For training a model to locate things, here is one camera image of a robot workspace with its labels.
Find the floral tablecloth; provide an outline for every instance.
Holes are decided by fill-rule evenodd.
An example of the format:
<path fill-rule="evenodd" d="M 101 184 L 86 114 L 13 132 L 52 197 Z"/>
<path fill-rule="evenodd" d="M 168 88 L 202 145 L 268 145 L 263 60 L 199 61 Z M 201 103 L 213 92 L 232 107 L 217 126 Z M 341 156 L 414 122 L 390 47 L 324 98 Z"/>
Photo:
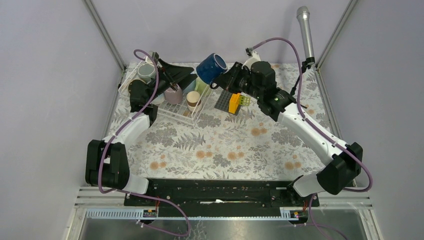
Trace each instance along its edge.
<path fill-rule="evenodd" d="M 179 63 L 196 68 L 198 63 Z M 296 64 L 272 64 L 278 87 L 290 92 L 298 77 Z M 307 113 L 329 129 L 315 75 L 303 75 L 301 103 Z M 199 117 L 197 128 L 158 115 L 134 145 L 126 146 L 130 171 L 149 178 L 293 180 L 322 168 L 315 153 L 291 130 L 274 122 L 252 99 L 237 116 L 214 108 L 215 90 Z M 120 97 L 109 133 L 130 113 Z"/>

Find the microphone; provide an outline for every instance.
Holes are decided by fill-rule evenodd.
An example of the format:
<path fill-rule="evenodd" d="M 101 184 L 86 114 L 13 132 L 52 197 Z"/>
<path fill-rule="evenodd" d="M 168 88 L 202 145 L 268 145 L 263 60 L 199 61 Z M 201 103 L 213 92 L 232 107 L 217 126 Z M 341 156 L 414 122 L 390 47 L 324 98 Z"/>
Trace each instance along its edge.
<path fill-rule="evenodd" d="M 309 10 L 306 6 L 297 9 L 297 20 L 300 24 L 302 33 L 303 49 L 306 57 L 306 65 L 311 66 L 315 63 L 314 47 L 312 47 L 311 28 L 309 27 Z"/>

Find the white wall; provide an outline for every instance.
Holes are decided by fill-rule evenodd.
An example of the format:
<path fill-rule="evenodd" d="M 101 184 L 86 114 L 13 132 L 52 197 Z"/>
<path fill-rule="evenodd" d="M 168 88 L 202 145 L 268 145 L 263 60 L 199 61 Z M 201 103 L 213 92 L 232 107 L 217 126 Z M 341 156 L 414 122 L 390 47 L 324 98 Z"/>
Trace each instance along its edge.
<path fill-rule="evenodd" d="M 0 239 L 62 237 L 119 74 L 81 0 L 0 1 Z"/>
<path fill-rule="evenodd" d="M 385 240 L 424 234 L 423 13 L 422 0 L 359 1 L 322 67 L 343 137 L 364 148 Z"/>
<path fill-rule="evenodd" d="M 304 59 L 296 11 L 311 12 L 311 33 L 320 56 L 349 0 L 93 0 L 126 63 L 133 50 L 157 51 L 168 62 L 201 62 L 211 53 L 244 62 L 245 48 L 273 37 L 293 42 Z M 294 63 L 286 43 L 260 48 L 271 63 Z"/>

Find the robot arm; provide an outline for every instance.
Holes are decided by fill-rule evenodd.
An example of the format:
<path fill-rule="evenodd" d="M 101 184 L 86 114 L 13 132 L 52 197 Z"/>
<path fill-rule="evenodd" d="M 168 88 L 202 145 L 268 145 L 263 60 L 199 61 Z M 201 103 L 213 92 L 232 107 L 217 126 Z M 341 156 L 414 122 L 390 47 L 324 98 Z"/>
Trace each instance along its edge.
<path fill-rule="evenodd" d="M 192 67 L 176 66 L 166 63 L 159 58 L 156 52 L 150 54 L 154 61 L 157 62 L 157 71 L 159 72 L 159 83 L 154 97 L 159 96 L 168 88 L 174 88 L 176 84 L 181 89 L 185 89 L 196 78 L 196 74 L 192 74 Z M 138 111 L 148 102 L 151 97 L 156 82 L 154 80 L 145 82 L 139 79 L 133 80 L 128 86 L 130 93 L 129 104 L 131 106 L 128 123 L 125 121 L 119 129 L 118 136 L 112 134 L 102 140 L 92 140 L 88 144 L 87 160 L 85 166 L 85 181 L 88 184 L 97 186 L 99 167 L 103 150 L 107 142 L 112 138 L 113 141 L 107 149 L 106 158 L 104 159 L 103 172 L 101 176 L 102 185 L 105 187 L 128 191 L 131 193 L 145 194 L 149 181 L 144 177 L 139 177 L 130 173 L 128 165 L 128 157 L 126 146 L 131 146 L 137 137 L 147 130 L 156 120 L 158 106 L 150 104 L 143 113 L 136 118 Z"/>
<path fill-rule="evenodd" d="M 274 121 L 279 122 L 296 133 L 310 147 L 326 166 L 323 169 L 294 180 L 289 188 L 294 198 L 304 198 L 313 193 L 329 192 L 338 194 L 361 172 L 361 167 L 340 150 L 335 144 L 345 146 L 360 161 L 362 148 L 359 144 L 348 145 L 335 137 L 306 112 L 304 118 L 299 112 L 296 99 L 288 92 L 277 87 L 275 71 L 266 61 L 250 61 L 251 67 L 236 62 L 225 74 L 215 78 L 212 88 L 221 87 L 233 94 L 245 93 L 257 99 L 260 110 Z M 335 142 L 331 143 L 318 134 L 306 121 L 308 119 Z"/>

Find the gray lego brick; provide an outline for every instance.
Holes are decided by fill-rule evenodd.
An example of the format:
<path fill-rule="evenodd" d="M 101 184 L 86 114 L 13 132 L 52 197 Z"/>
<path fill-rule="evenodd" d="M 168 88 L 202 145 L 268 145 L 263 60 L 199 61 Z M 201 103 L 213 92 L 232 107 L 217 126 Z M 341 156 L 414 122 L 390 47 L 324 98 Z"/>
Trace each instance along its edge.
<path fill-rule="evenodd" d="M 230 106 L 230 99 L 232 95 L 233 94 L 231 92 L 223 90 L 218 98 L 218 101 L 216 101 L 215 108 L 228 113 L 228 107 Z M 239 114 L 240 107 L 241 105 L 238 105 L 234 115 Z"/>

